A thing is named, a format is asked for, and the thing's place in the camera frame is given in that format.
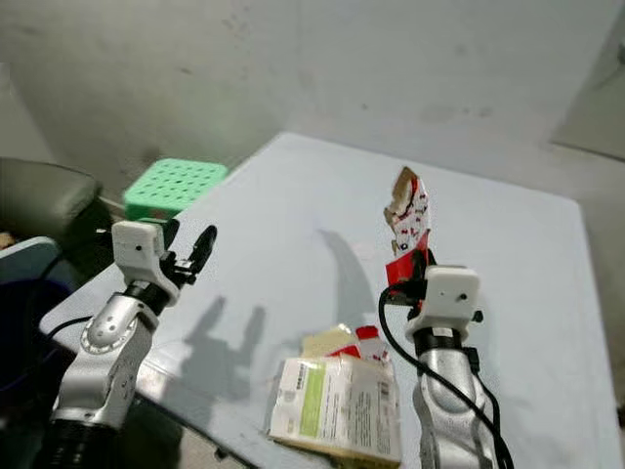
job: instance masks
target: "white food package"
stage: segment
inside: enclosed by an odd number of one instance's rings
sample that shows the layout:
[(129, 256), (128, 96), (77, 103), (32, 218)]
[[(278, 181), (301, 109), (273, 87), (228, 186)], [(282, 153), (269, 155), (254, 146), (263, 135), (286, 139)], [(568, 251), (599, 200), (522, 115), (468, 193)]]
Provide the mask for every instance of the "white food package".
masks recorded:
[(289, 359), (271, 415), (270, 437), (397, 467), (398, 412), (391, 366), (348, 356)]

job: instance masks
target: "green label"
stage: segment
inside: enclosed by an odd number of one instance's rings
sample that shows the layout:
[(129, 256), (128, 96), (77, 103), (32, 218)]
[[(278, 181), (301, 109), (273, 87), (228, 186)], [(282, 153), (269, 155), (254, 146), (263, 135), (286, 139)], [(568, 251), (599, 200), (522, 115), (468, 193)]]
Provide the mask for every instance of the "green label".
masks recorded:
[(309, 379), (306, 383), (306, 394), (304, 395), (304, 406), (302, 407), (302, 419), (300, 421), (300, 435), (313, 438), (317, 436), (324, 377), (325, 363), (309, 368)]

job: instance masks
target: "barcode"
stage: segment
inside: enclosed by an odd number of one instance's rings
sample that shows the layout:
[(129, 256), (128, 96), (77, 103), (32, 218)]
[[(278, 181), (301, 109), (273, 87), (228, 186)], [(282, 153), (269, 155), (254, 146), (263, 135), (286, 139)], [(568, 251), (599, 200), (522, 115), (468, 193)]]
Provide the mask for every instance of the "barcode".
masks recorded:
[(297, 386), (296, 389), (299, 391), (304, 387), (304, 377), (306, 376), (306, 366), (302, 363), (300, 364), (300, 371), (297, 373)]
[(378, 386), (380, 387), (380, 399), (382, 401), (389, 400), (389, 383), (385, 383), (384, 381), (379, 381)]

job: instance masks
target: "green plastic stool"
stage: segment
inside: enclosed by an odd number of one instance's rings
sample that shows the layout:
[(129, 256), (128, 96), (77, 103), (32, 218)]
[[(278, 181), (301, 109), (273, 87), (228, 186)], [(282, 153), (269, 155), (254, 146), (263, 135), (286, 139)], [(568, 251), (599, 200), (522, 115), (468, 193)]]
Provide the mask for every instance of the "green plastic stool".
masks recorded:
[(228, 174), (222, 164), (165, 158), (152, 164), (124, 192), (128, 220), (168, 220), (217, 186)]

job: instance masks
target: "white wall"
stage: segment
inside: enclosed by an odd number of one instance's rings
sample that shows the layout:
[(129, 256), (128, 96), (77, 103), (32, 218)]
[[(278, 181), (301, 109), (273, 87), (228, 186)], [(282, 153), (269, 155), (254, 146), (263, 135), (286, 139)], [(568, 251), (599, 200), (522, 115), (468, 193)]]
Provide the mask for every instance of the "white wall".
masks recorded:
[(9, 68), (0, 64), (0, 157), (54, 163), (41, 132), (11, 86)]
[(548, 145), (619, 6), (4, 0), (0, 57), (63, 162), (112, 197), (160, 151), (234, 166), (283, 128), (574, 197), (625, 330), (625, 165)]

